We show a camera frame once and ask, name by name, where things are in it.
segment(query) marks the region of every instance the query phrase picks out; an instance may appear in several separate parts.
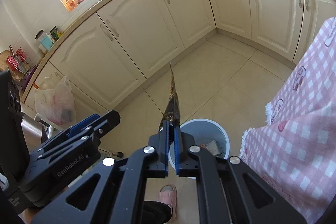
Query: silver screw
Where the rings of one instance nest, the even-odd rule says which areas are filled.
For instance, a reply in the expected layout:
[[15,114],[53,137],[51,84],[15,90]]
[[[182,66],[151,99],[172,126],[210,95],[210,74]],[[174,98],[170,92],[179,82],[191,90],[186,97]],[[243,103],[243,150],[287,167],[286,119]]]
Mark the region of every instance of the silver screw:
[[155,151],[155,148],[152,147],[152,146],[146,146],[143,151],[146,153],[146,154],[152,154],[154,151]]
[[103,159],[103,164],[105,166],[111,166],[111,165],[114,164],[114,162],[115,162],[115,160],[113,158],[105,158],[105,159]]
[[190,152],[197,153],[197,152],[199,152],[200,150],[201,150],[200,147],[197,146],[197,145],[192,145],[191,147],[189,147],[189,151],[190,151]]
[[240,163],[240,158],[238,158],[236,156],[232,156],[230,158],[230,163],[232,163],[232,164],[239,164]]

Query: beige floor tile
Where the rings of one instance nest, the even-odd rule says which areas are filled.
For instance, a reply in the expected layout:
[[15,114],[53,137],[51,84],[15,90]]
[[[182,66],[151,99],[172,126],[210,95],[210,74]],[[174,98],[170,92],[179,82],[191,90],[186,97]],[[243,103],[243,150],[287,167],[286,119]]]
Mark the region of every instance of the beige floor tile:
[[[181,121],[205,104],[245,62],[243,56],[206,41],[177,63],[173,71]],[[170,72],[167,72],[146,89],[162,112],[168,103],[170,81]]]
[[125,157],[144,147],[157,134],[162,113],[144,91],[120,112],[120,124],[101,139],[101,146]]
[[243,132],[266,124],[265,105],[283,84],[280,78],[249,60],[190,119],[218,122],[229,136],[230,155],[238,155]]
[[242,43],[238,40],[235,40],[231,37],[227,37],[220,33],[217,33],[211,38],[208,38],[208,40],[224,48],[227,48],[233,52],[236,52],[246,57],[247,59],[249,59],[254,54],[254,52],[257,50],[256,48],[253,48],[245,43]]
[[250,60],[262,66],[263,68],[270,71],[271,73],[275,74],[277,77],[281,78],[283,81],[286,81],[293,71],[292,69],[290,69],[283,63],[279,62],[278,60],[274,59],[273,57],[270,57],[269,55],[261,51],[256,51],[252,55]]
[[177,218],[169,224],[198,224],[196,180],[178,177],[170,165],[166,179],[147,180],[145,200],[157,200],[160,189],[167,184],[174,184],[177,190]]

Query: white plastic bag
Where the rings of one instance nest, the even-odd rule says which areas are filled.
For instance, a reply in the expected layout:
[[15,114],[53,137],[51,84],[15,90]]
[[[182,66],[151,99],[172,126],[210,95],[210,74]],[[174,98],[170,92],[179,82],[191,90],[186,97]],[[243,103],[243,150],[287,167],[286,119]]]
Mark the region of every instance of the white plastic bag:
[[35,110],[62,128],[75,124],[75,101],[66,76],[60,81],[54,74],[44,79],[35,92]]

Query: pink sandal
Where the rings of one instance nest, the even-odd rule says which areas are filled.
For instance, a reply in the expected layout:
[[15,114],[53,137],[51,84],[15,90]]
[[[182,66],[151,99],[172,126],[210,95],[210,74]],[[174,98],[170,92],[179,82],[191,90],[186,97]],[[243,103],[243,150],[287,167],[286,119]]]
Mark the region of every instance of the pink sandal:
[[[162,191],[165,186],[170,186],[173,190]],[[176,219],[176,199],[177,199],[177,191],[176,187],[173,184],[165,185],[161,188],[159,193],[159,199],[157,201],[167,204],[172,209],[172,217],[171,220]]]

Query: trash can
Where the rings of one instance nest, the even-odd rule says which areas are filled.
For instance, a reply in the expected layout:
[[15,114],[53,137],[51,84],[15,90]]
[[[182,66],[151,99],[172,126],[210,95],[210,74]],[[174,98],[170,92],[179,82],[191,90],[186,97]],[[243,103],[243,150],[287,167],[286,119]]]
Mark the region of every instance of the trash can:
[[[217,122],[208,119],[194,119],[181,125],[181,131],[192,135],[196,145],[207,144],[215,140],[222,159],[228,159],[230,153],[230,141],[224,128]],[[175,169],[174,142],[170,145],[168,158],[171,166]]]

